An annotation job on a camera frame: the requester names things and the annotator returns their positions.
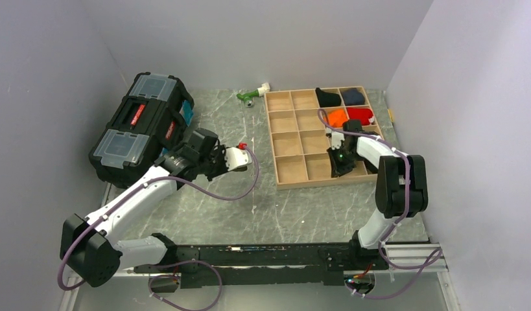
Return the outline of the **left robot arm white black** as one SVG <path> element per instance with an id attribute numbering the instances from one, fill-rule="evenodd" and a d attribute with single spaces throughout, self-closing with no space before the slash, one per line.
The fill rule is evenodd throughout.
<path id="1" fill-rule="evenodd" d="M 198 186 L 194 180 L 213 180 L 234 170 L 245 170 L 254 162 L 245 146 L 226 146 L 217 134 L 196 129 L 188 141 L 157 158 L 148 170 L 110 203 L 85 217 L 70 216 L 63 224 L 61 264 L 56 281 L 64 291 L 88 283 L 98 287 L 117 271 L 150 265 L 167 272 L 180 263 L 178 246 L 161 233 L 123 240 L 130 224 L 183 186 L 210 197 L 227 200 Z"/>

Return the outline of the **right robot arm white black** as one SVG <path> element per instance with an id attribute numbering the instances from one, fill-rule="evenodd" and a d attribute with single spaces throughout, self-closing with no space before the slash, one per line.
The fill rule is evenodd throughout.
<path id="1" fill-rule="evenodd" d="M 428 205 L 425 160 L 409 155 L 387 143 L 375 132 L 365 131 L 358 120 L 345 122 L 341 130 L 328 128 L 327 149 L 331 177 L 352 172 L 362 161 L 376 173 L 376 210 L 366 224 L 356 231 L 358 245 L 348 250 L 348 262 L 363 269 L 372 261 L 371 249 L 386 242 L 406 217 L 412 218 Z"/>

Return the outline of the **wooden compartment tray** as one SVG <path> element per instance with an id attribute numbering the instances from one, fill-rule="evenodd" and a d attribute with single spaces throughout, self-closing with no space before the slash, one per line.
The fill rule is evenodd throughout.
<path id="1" fill-rule="evenodd" d="M 344 104 L 340 90 L 351 87 L 356 87 L 364 95 L 365 105 Z M 351 87 L 321 88 L 338 93 L 342 99 L 340 106 L 325 108 L 326 113 L 334 109 L 344 109 L 348 115 L 346 110 L 348 107 L 372 110 L 365 88 Z M 327 153 L 330 140 L 326 135 L 327 128 L 318 118 L 318 110 L 321 107 L 318 105 L 315 89 L 270 91 L 264 95 L 264 102 L 274 155 L 277 189 L 326 187 L 375 181 L 376 174 L 368 170 L 362 161 L 359 161 L 356 169 L 349 174 L 340 178 L 331 177 L 331 164 Z M 377 134 L 382 133 L 376 119 L 372 125 L 363 128 Z"/>

